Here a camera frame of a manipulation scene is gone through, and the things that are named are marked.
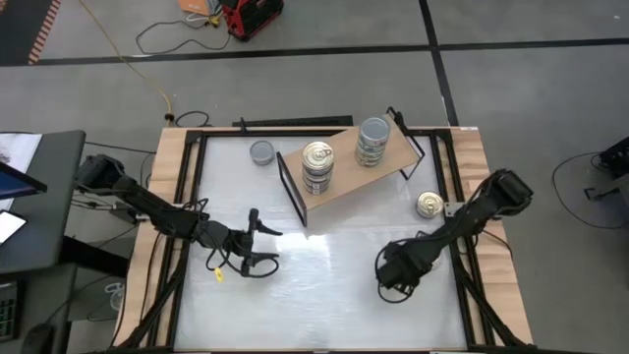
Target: tuna can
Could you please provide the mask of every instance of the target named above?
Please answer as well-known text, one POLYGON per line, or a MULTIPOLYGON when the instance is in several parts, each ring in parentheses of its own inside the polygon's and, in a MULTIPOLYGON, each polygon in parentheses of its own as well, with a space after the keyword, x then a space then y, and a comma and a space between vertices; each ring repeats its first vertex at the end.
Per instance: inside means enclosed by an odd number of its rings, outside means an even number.
POLYGON ((302 176, 304 187, 314 195, 327 190, 332 179, 334 151, 323 142, 306 145, 302 152, 302 176))
POLYGON ((356 144, 356 161, 365 166, 376 166, 384 156, 384 149, 389 139, 388 123, 373 117, 361 124, 356 144))
POLYGON ((249 148, 249 155, 252 157, 255 164, 264 166, 275 158, 275 150, 271 143, 258 141, 249 148))
POLYGON ((417 199, 417 212, 427 218, 433 218, 443 211, 443 199, 434 192, 423 192, 417 199))

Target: concrete floor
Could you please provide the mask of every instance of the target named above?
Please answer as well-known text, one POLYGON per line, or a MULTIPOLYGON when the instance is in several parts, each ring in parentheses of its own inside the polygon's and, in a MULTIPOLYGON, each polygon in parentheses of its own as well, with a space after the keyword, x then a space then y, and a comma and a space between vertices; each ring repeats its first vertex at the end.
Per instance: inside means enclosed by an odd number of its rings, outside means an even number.
MULTIPOLYGON (((417 1, 287 0, 285 11, 250 43, 225 50, 426 44, 417 1)), ((87 1, 124 55, 153 22, 185 16, 173 1, 87 1)), ((429 0, 440 43, 629 37, 629 5, 599 0, 429 0)), ((160 50, 195 37, 222 43, 222 29, 159 29, 143 40, 160 50)), ((192 44, 180 52, 202 52, 192 44)), ((42 58, 113 56, 77 0, 64 0, 42 58)), ((629 233, 585 226, 563 210, 550 173, 563 159, 607 148, 629 132, 629 48, 501 49, 442 53, 461 125, 479 126, 492 168, 516 170, 536 191, 505 222, 534 341, 543 348, 625 353, 629 333, 629 233)), ((202 109, 213 125, 352 114, 360 122, 389 105, 409 125, 447 117, 427 52, 161 61, 138 69, 173 96, 175 112, 202 109)), ((93 142, 155 150, 164 104, 122 64, 0 68, 3 130, 83 129, 93 142)), ((140 153, 109 153, 138 176, 140 153)), ((618 222, 608 202, 582 189, 602 179, 589 160, 558 175, 569 205, 592 222, 618 222)), ((107 213, 74 210, 68 234, 97 242, 126 228, 107 213)), ((94 294, 88 303, 97 305, 94 294)), ((84 309, 86 303, 77 305, 84 309)), ((113 322, 73 325, 69 352, 102 349, 113 322)))

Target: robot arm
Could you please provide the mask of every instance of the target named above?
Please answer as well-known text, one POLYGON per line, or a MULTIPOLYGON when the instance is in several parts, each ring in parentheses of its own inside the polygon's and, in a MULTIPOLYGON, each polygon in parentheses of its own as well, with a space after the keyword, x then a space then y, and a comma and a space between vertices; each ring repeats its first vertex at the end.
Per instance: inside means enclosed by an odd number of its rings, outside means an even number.
POLYGON ((202 212, 202 208, 187 210, 171 206, 126 175, 125 167, 120 161, 104 154, 86 158, 75 177, 75 188, 82 193, 119 198, 148 215, 155 229, 166 236, 189 242, 197 241, 205 248, 218 249, 221 254, 224 250, 227 258, 232 253, 243 257, 241 269, 235 269, 242 276, 255 277, 249 274, 249 269, 260 261, 273 260, 277 265, 275 259, 279 255, 252 251, 255 231, 281 235, 281 232, 273 231, 262 224, 255 208, 250 210, 247 231, 232 230, 218 221, 209 220, 209 214, 202 212))
POLYGON ((385 259, 383 266, 376 267, 379 286, 410 296, 444 247, 459 237, 480 233, 490 219, 519 213, 531 203, 532 195, 533 191, 514 172, 495 171, 456 212, 452 221, 426 237, 386 245, 377 257, 383 254, 385 259))

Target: red power tool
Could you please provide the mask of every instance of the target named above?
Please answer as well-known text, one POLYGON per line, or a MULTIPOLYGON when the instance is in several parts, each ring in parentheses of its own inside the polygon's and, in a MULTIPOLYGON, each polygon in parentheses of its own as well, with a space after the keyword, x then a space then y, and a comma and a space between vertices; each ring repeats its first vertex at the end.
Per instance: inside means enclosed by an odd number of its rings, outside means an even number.
POLYGON ((248 41, 282 13, 284 0, 219 0, 229 33, 248 41))

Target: metal bracket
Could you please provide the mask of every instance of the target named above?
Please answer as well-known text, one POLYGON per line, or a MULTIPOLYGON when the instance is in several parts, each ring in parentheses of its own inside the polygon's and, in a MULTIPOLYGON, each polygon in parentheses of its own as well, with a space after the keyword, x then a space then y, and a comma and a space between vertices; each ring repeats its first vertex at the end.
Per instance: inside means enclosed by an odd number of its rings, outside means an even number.
POLYGON ((443 211, 445 212, 445 217, 452 217, 454 214, 464 205, 465 203, 461 202, 446 202, 443 204, 443 211))

